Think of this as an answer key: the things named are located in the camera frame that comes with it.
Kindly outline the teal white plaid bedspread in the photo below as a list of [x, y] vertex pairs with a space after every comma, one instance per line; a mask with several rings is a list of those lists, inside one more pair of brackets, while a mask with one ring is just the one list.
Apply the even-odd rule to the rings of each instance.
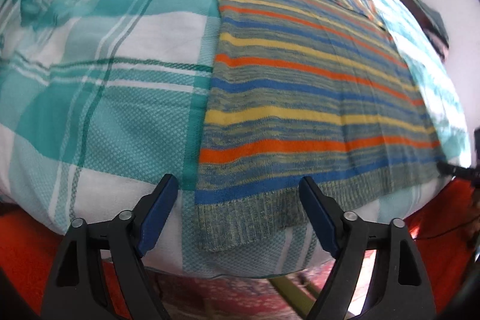
[[[471, 163], [454, 85], [400, 0], [371, 0], [417, 83], [442, 159]], [[49, 229], [107, 220], [173, 174], [180, 196], [145, 263], [170, 274], [264, 278], [326, 260], [308, 219], [224, 251], [204, 249], [195, 208], [219, 41], [218, 0], [1, 0], [1, 199]], [[442, 188], [422, 185], [355, 209], [387, 223]]]

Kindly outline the striped knit sweater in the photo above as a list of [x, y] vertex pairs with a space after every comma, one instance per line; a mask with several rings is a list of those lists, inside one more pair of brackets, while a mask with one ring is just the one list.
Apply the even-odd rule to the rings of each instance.
[[195, 189], [204, 249], [304, 223], [304, 176], [346, 209], [437, 177], [439, 138], [371, 0], [218, 7]]

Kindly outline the dark wooden nightstand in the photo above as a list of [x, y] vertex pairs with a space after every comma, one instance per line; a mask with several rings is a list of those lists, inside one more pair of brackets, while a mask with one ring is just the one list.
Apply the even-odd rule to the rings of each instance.
[[430, 32], [435, 32], [434, 25], [431, 22], [430, 17], [427, 13], [417, 5], [414, 0], [400, 0], [404, 4], [410, 13], [415, 18], [416, 22], [421, 26], [422, 30], [428, 30]]

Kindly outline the orange red trousers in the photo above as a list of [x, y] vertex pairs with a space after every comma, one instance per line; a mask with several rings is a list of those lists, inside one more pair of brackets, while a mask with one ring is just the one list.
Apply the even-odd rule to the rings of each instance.
[[[430, 278], [438, 310], [444, 310], [470, 272], [479, 230], [479, 195], [455, 179], [407, 219]], [[1, 317], [36, 319], [60, 235], [16, 205], [1, 205]]]

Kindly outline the patterned floral rug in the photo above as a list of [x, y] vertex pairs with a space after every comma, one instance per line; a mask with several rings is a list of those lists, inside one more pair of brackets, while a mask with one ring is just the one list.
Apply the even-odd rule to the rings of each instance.
[[267, 279], [148, 273], [171, 319], [299, 319]]

